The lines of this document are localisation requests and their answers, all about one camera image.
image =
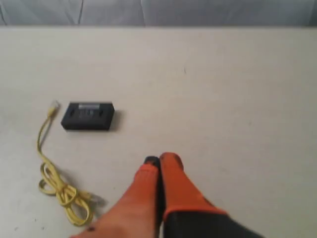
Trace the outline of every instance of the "white table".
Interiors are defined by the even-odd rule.
[[[196,186],[272,238],[317,234],[317,31],[0,29],[0,237],[77,234],[37,189],[44,152],[109,209],[147,155],[178,153]],[[115,130],[69,132],[69,101],[113,101]]]

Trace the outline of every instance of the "cable connector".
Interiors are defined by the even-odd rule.
[[[48,117],[54,117],[60,108],[60,104],[57,100],[54,100],[49,108]]]

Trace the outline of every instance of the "yellow cable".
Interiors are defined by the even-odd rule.
[[[55,115],[59,109],[59,103],[54,102],[48,111],[48,117],[44,121],[39,131],[38,139],[36,142],[37,151],[43,160],[41,165],[41,175],[43,179],[39,182],[39,189],[46,195],[55,195],[61,206],[64,207],[66,215],[69,221],[75,226],[83,226],[91,222],[93,213],[88,205],[92,195],[90,193],[79,191],[71,185],[65,183],[58,174],[58,171],[54,164],[42,153],[41,137],[44,128],[53,121]],[[82,219],[78,217],[74,210],[73,205],[76,204],[86,210],[86,218]]]

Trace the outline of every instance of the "gray curtain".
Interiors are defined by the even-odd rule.
[[[0,25],[317,25],[317,0],[0,0]]]

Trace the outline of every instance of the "black box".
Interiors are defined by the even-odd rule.
[[[109,130],[112,103],[69,103],[61,121],[65,130]]]

